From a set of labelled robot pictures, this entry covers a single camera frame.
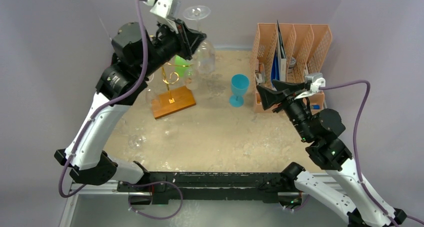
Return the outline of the green plastic goblet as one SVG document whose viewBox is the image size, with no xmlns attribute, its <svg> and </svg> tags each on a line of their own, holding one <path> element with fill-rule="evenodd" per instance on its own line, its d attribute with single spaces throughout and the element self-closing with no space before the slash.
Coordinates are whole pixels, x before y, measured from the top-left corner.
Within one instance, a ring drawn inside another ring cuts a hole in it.
<svg viewBox="0 0 424 227">
<path fill-rule="evenodd" d="M 180 78 L 184 77 L 185 72 L 187 69 L 192 65 L 192 63 L 189 60 L 186 60 L 179 55 L 176 55 L 174 57 L 174 71 L 178 74 Z"/>
</svg>

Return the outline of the clear glass back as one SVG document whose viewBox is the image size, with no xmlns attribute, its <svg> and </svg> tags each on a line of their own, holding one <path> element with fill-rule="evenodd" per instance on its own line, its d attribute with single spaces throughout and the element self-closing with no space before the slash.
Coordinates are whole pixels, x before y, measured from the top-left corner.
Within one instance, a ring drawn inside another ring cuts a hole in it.
<svg viewBox="0 0 424 227">
<path fill-rule="evenodd" d="M 183 17 L 187 20 L 195 21 L 197 30 L 202 30 L 201 20 L 208 17 L 211 13 L 209 7 L 204 5 L 195 5 L 188 7 L 183 12 Z M 216 51 L 213 44 L 205 39 L 197 48 L 193 55 L 193 62 L 201 75 L 208 75 L 216 69 Z"/>
</svg>

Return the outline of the clear flute wine glass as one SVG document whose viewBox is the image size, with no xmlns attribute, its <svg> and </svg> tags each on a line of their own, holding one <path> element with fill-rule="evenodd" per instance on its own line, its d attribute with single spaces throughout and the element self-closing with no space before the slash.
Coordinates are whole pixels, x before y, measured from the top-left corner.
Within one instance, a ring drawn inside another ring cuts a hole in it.
<svg viewBox="0 0 424 227">
<path fill-rule="evenodd" d="M 155 105 L 160 103 L 160 99 L 158 94 L 154 91 L 154 89 L 150 86 L 151 82 L 154 80 L 155 74 L 152 73 L 146 79 L 147 88 L 145 89 L 145 101 L 148 104 L 150 109 L 154 109 Z"/>
</svg>

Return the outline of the clear glass near left arm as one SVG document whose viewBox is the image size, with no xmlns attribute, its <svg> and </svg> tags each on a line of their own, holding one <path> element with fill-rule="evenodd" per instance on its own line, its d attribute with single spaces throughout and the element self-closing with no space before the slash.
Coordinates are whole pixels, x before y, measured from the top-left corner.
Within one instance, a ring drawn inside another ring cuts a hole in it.
<svg viewBox="0 0 424 227">
<path fill-rule="evenodd" d="M 130 149 L 135 150 L 139 149 L 145 142 L 146 138 L 144 136 L 134 134 L 128 137 L 127 144 Z"/>
</svg>

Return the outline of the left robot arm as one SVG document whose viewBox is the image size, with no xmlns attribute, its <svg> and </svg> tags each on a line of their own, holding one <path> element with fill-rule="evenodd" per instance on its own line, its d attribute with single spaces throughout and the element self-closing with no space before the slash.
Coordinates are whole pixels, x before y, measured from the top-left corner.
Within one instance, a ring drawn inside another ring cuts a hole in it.
<svg viewBox="0 0 424 227">
<path fill-rule="evenodd" d="M 70 168 L 78 184 L 99 186 L 110 180 L 127 182 L 138 192 L 149 186 L 149 172 L 136 161 L 122 161 L 108 155 L 104 146 L 121 117 L 148 87 L 148 78 L 174 56 L 190 60 L 207 38 L 180 19 L 176 29 L 158 24 L 149 37 L 139 23 L 122 25 L 112 39 L 112 63 L 96 84 L 92 105 L 73 142 L 55 152 L 55 159 Z"/>
</svg>

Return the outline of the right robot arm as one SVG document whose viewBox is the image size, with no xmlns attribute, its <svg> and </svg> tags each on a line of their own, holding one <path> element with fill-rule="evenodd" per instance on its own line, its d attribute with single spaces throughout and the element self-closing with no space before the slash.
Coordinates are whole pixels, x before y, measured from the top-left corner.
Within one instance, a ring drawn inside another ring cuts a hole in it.
<svg viewBox="0 0 424 227">
<path fill-rule="evenodd" d="M 356 151 L 350 151 L 340 139 L 345 126 L 337 111 L 325 108 L 312 114 L 304 99 L 326 89 L 326 81 L 288 83 L 273 81 L 274 89 L 256 87 L 265 110 L 284 111 L 308 143 L 309 158 L 342 188 L 339 192 L 316 180 L 299 164 L 292 162 L 281 174 L 280 183 L 288 191 L 295 188 L 327 206 L 350 227 L 400 226 L 407 214 L 388 204 L 364 177 Z"/>
</svg>

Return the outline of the gold wine glass rack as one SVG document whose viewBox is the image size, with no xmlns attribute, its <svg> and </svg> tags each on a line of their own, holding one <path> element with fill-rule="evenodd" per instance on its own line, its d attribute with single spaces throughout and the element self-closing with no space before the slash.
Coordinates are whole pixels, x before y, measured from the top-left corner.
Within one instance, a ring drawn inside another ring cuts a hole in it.
<svg viewBox="0 0 424 227">
<path fill-rule="evenodd" d="M 160 103 L 150 109 L 154 119 L 158 120 L 179 111 L 194 107 L 196 100 L 193 92 L 184 84 L 184 77 L 180 78 L 175 72 L 175 56 L 163 64 L 158 70 L 161 80 L 166 86 L 166 91 L 158 94 Z"/>
</svg>

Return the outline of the blue folder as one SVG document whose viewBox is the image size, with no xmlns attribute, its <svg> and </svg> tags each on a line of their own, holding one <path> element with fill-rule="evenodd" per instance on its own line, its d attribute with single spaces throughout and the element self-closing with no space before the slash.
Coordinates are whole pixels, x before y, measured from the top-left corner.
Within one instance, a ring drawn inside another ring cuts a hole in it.
<svg viewBox="0 0 424 227">
<path fill-rule="evenodd" d="M 274 52 L 273 62 L 271 66 L 271 74 L 270 74 L 270 80 L 279 80 L 280 79 L 280 57 L 279 52 L 276 50 Z"/>
</svg>

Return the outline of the grey white folder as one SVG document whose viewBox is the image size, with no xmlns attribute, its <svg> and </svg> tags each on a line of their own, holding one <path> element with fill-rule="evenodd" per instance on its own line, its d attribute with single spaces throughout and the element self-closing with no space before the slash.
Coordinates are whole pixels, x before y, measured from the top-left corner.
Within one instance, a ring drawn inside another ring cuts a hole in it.
<svg viewBox="0 0 424 227">
<path fill-rule="evenodd" d="M 278 68 L 279 68 L 279 80 L 282 82 L 286 81 L 286 70 L 287 70 L 287 55 L 285 51 L 285 46 L 283 42 L 283 36 L 280 29 L 280 23 L 279 21 L 276 22 L 277 26 L 277 34 L 278 34 Z"/>
</svg>

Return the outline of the blue plastic goblet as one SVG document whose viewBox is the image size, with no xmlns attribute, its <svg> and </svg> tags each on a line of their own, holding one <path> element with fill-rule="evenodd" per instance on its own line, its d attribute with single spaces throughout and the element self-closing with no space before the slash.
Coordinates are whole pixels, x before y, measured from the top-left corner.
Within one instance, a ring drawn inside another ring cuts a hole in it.
<svg viewBox="0 0 424 227">
<path fill-rule="evenodd" d="M 244 74 L 235 74 L 231 78 L 230 84 L 232 95 L 229 98 L 229 103 L 231 106 L 239 108 L 244 104 L 244 95 L 250 85 L 249 78 Z"/>
</svg>

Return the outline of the peach file organizer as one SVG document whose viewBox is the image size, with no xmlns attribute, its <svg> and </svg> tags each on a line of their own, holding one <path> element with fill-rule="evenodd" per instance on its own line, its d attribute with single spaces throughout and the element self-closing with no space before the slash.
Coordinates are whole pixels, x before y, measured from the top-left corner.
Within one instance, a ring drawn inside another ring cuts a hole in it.
<svg viewBox="0 0 424 227">
<path fill-rule="evenodd" d="M 332 32 L 327 24 L 257 24 L 249 63 L 255 113 L 265 112 L 256 90 L 255 73 L 262 72 L 264 85 L 271 86 L 271 70 L 279 37 L 282 37 L 286 61 L 291 58 L 296 61 L 292 69 L 284 71 L 290 83 L 303 81 L 306 74 L 320 72 L 332 43 Z"/>
</svg>

